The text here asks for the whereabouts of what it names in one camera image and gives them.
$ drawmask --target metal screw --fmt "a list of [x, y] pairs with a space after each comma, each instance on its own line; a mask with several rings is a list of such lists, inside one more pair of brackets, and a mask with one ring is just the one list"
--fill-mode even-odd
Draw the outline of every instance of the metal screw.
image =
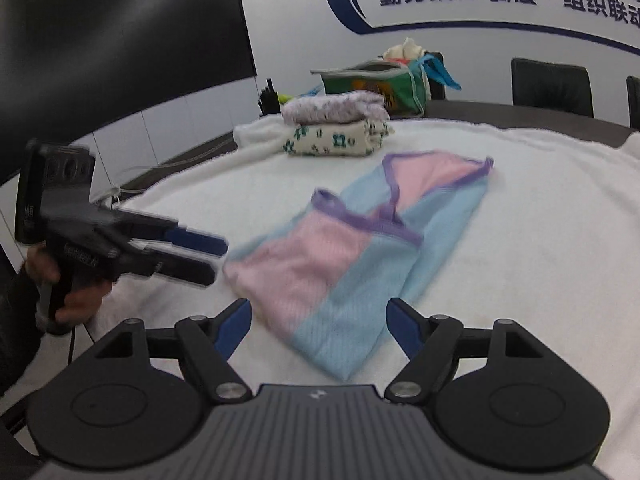
[[239, 399], [246, 393], [246, 388], [239, 383], [222, 383], [216, 388], [216, 395], [220, 399]]
[[391, 393], [401, 399], [411, 399], [420, 395], [422, 388], [411, 381], [400, 381], [391, 385]]

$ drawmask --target purple trim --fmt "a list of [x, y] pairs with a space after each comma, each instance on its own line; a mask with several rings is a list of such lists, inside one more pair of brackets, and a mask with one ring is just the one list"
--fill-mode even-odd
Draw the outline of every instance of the purple trim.
[[[393, 167], [394, 159], [409, 158], [413, 156], [423, 156], [423, 155], [437, 155], [438, 153], [443, 153], [443, 152], [438, 152], [434, 150], [431, 152], [404, 152], [404, 153], [389, 153], [388, 155], [385, 155], [385, 157], [382, 159], [382, 168], [385, 171], [385, 179], [389, 185], [389, 189], [391, 190], [391, 199], [387, 204], [385, 204], [380, 209], [381, 217], [391, 221], [399, 221], [398, 212], [396, 211], [396, 208], [398, 206], [398, 201], [400, 200], [400, 186], [398, 185], [398, 181], [396, 180], [396, 173]], [[465, 176], [462, 176], [459, 179], [454, 180], [453, 182], [449, 182], [448, 184], [443, 184], [442, 186], [436, 186], [431, 188], [424, 195], [420, 197], [421, 199], [427, 196], [429, 193], [433, 193], [439, 189], [456, 188], [456, 187], [464, 186], [466, 184], [471, 184], [472, 182], [478, 180], [479, 178], [487, 176], [491, 171], [492, 167], [494, 166], [494, 160], [490, 156], [488, 156], [484, 162], [481, 162], [480, 160], [474, 160], [472, 158], [464, 158], [461, 156], [458, 156], [458, 158], [460, 158], [461, 160], [466, 160], [467, 162], [478, 164], [479, 167], [477, 170]]]
[[[391, 199], [386, 204], [380, 206], [377, 218], [352, 213], [347, 209], [342, 200], [335, 196], [331, 191], [327, 191], [325, 189], [316, 189], [314, 195], [311, 197], [311, 205], [325, 215], [344, 222], [354, 229], [396, 236], [419, 247], [422, 244], [423, 236], [420, 233], [405, 227], [402, 223], [402, 219], [398, 216], [396, 211], [398, 201], [400, 200], [400, 186], [398, 185], [398, 181], [396, 180], [396, 175], [394, 173], [393, 160], [396, 157], [405, 158], [409, 156], [435, 155], [437, 153], [442, 152], [406, 152], [385, 155], [385, 158], [382, 160], [382, 167], [385, 171], [385, 180], [391, 190]], [[487, 157], [484, 162], [470, 158], [459, 158], [461, 160], [466, 160], [467, 162], [478, 164], [478, 169], [453, 182], [433, 187], [422, 195], [420, 199], [439, 189], [454, 189], [470, 184], [481, 177], [487, 176], [491, 171], [491, 168], [494, 166], [494, 160], [490, 157]]]
[[326, 189], [316, 189], [311, 197], [311, 204], [318, 211], [329, 215], [345, 224], [361, 231], [380, 233], [396, 236], [419, 247], [422, 244], [422, 235], [404, 227], [401, 223], [389, 222], [385, 219], [371, 218], [357, 215], [349, 211], [342, 200]]

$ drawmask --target white wall panel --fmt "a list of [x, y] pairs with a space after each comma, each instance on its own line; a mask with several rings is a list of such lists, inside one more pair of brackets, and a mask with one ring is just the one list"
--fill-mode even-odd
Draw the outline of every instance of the white wall panel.
[[148, 108], [142, 112], [142, 117], [160, 163], [199, 144], [184, 97]]
[[125, 117], [94, 132], [104, 169], [114, 184], [124, 184], [158, 164], [142, 113]]
[[14, 241], [14, 236], [9, 231], [7, 222], [4, 220], [2, 215], [0, 215], [0, 245], [2, 245], [2, 250], [14, 269], [18, 271], [24, 259], [22, 257], [22, 253], [18, 249], [18, 245]]
[[15, 230], [15, 200], [18, 195], [19, 179], [20, 176], [16, 175], [0, 187], [0, 213], [12, 238]]
[[198, 144], [234, 129], [224, 87], [225, 85], [207, 88], [186, 97]]
[[260, 117], [255, 77], [223, 85], [231, 121], [234, 126], [248, 124]]

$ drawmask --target green bag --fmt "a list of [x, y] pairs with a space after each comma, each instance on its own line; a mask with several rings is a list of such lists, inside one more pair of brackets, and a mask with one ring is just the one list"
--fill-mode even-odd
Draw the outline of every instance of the green bag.
[[322, 77], [326, 94], [368, 90], [384, 96], [386, 110], [395, 117], [424, 117], [431, 99], [432, 75], [438, 83], [460, 89], [440, 60], [431, 54], [409, 64], [374, 59], [350, 68], [311, 73]]

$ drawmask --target walkie-talkie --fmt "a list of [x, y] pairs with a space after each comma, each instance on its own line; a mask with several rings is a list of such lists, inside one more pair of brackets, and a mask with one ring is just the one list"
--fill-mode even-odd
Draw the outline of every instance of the walkie-talkie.
[[273, 89], [271, 79], [267, 79], [267, 87], [260, 93], [260, 101], [258, 104], [264, 116], [280, 113], [278, 93]]
[[95, 157], [79, 146], [28, 143], [20, 171], [15, 215], [15, 238], [24, 244], [46, 243], [60, 268], [60, 280], [43, 286], [36, 313], [41, 330], [62, 335], [70, 330], [55, 314], [75, 288], [96, 278], [115, 282], [121, 274], [154, 273], [207, 286], [216, 277], [209, 262], [140, 249], [133, 239], [159, 240], [223, 256], [224, 238], [187, 230], [168, 218], [89, 203]]

